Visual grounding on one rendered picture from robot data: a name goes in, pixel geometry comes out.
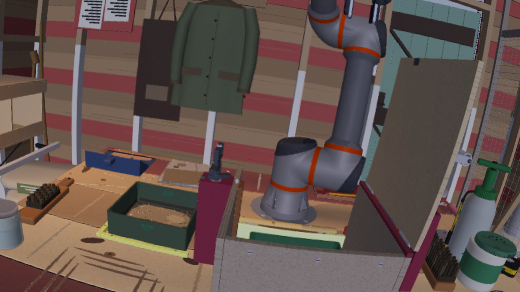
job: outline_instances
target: jacket pocket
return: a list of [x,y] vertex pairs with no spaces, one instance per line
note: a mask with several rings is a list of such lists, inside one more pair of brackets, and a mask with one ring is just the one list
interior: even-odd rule
[[238,82],[240,75],[236,73],[226,72],[226,71],[218,71],[218,78],[223,80],[235,81]]
[[182,75],[200,76],[202,68],[182,67]]

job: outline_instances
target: white lid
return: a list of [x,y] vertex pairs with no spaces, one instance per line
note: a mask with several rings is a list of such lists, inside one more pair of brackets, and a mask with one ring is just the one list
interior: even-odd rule
[[0,219],[11,218],[18,213],[18,204],[0,199]]

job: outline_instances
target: spray bottle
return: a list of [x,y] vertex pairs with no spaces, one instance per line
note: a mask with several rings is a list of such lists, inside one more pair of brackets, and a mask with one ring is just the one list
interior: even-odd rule
[[511,168],[484,159],[477,161],[487,167],[482,185],[475,187],[474,195],[469,196],[460,210],[453,235],[448,244],[451,254],[460,261],[471,236],[480,231],[489,231],[495,218],[495,198],[497,191],[493,189],[498,171],[511,173]]

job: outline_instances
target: dark stain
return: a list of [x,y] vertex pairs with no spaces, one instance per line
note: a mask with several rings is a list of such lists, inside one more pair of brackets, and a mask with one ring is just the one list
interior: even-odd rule
[[190,264],[190,265],[193,265],[193,266],[196,266],[198,265],[199,263],[197,263],[196,261],[190,259],[190,258],[184,258],[184,262],[187,263],[187,264]]
[[82,238],[81,241],[84,242],[84,243],[102,243],[102,242],[105,242],[105,240],[103,238],[97,238],[97,237]]

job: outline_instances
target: wire mesh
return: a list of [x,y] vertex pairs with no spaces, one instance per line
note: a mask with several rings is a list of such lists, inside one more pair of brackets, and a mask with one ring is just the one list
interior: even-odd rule
[[[467,190],[474,190],[476,185],[483,182],[487,168],[477,164],[478,158],[504,163],[503,159],[508,143],[517,143],[517,141],[509,140],[512,136],[515,112],[518,110],[519,81],[520,37],[501,37],[494,64],[491,88],[488,92],[484,116],[473,153],[473,163],[467,176],[471,179],[466,180],[462,194]],[[498,224],[499,218],[506,212],[506,207],[511,203],[515,194],[520,192],[520,147],[516,146],[511,149],[515,151],[512,163],[509,165],[512,172],[506,176],[504,187],[498,194],[497,212],[493,225]],[[520,238],[518,238],[520,237],[520,216],[516,217],[519,217],[516,220],[518,223],[515,220],[508,220],[504,227],[497,232],[520,247]]]

